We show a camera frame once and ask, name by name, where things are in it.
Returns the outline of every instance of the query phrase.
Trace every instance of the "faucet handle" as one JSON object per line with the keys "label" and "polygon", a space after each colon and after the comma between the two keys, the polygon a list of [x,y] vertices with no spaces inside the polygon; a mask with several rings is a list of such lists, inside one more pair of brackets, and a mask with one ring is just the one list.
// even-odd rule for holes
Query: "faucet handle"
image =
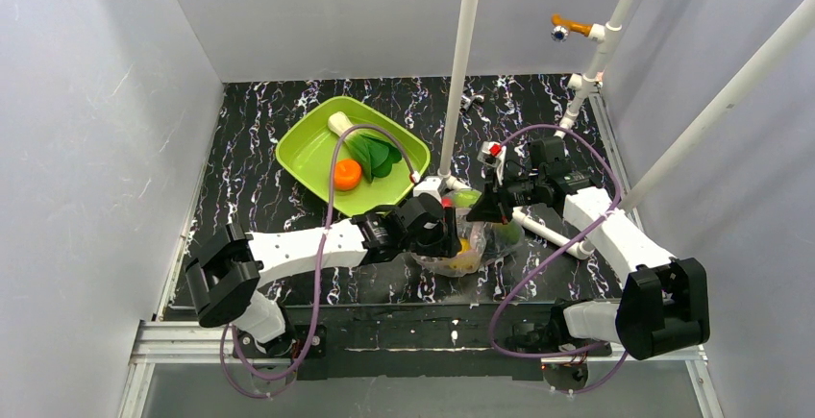
{"label": "faucet handle", "polygon": [[563,26],[571,32],[582,34],[584,37],[588,37],[589,33],[591,32],[590,24],[582,24],[579,22],[570,21],[569,19],[563,19],[558,13],[552,15],[552,24],[554,24],[555,27]]}

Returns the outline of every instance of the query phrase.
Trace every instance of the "green vegetable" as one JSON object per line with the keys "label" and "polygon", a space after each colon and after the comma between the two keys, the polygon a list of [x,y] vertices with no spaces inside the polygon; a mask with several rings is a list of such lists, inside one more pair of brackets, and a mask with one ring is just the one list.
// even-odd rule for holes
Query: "green vegetable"
{"label": "green vegetable", "polygon": [[[343,112],[329,117],[329,129],[342,135],[353,124]],[[356,130],[345,138],[345,145],[351,151],[351,158],[362,167],[362,176],[370,183],[374,178],[384,178],[393,169],[393,164],[402,160],[402,154],[389,141],[382,140],[366,130]]]}
{"label": "green vegetable", "polygon": [[521,240],[524,235],[524,228],[515,221],[509,221],[509,224],[493,224],[495,235],[507,244],[515,244]]}
{"label": "green vegetable", "polygon": [[457,190],[453,193],[453,206],[457,209],[469,209],[481,196],[482,194],[475,189]]}

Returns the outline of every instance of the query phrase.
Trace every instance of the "orange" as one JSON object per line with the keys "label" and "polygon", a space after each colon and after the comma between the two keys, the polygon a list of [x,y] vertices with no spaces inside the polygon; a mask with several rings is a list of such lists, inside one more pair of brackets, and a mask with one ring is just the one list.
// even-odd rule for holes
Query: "orange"
{"label": "orange", "polygon": [[351,190],[362,180],[362,167],[356,160],[345,159],[336,163],[333,172],[333,186],[337,190]]}

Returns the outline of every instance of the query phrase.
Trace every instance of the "vertical pole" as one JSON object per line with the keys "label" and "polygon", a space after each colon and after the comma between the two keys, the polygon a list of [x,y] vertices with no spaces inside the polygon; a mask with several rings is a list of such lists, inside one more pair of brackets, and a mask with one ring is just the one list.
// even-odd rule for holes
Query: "vertical pole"
{"label": "vertical pole", "polygon": [[470,41],[473,39],[478,5],[479,0],[461,0],[461,10],[458,13],[456,53],[453,56],[453,76],[450,79],[450,94],[447,97],[447,118],[444,120],[444,136],[441,141],[441,160],[438,169],[439,176],[445,179],[450,177],[450,165],[453,163],[458,113],[461,109],[461,94],[464,92],[464,75],[467,72]]}

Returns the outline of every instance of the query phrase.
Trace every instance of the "clear plastic bag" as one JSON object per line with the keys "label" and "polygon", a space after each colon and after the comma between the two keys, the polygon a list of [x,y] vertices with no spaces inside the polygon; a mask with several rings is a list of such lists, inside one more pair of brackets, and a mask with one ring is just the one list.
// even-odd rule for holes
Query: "clear plastic bag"
{"label": "clear plastic bag", "polygon": [[456,225],[461,240],[461,252],[453,258],[431,258],[411,254],[422,267],[442,276],[462,277],[472,274],[499,258],[520,248],[524,230],[518,223],[493,224],[465,219],[469,207],[478,199],[475,190],[452,192],[445,197],[453,200],[456,207]]}

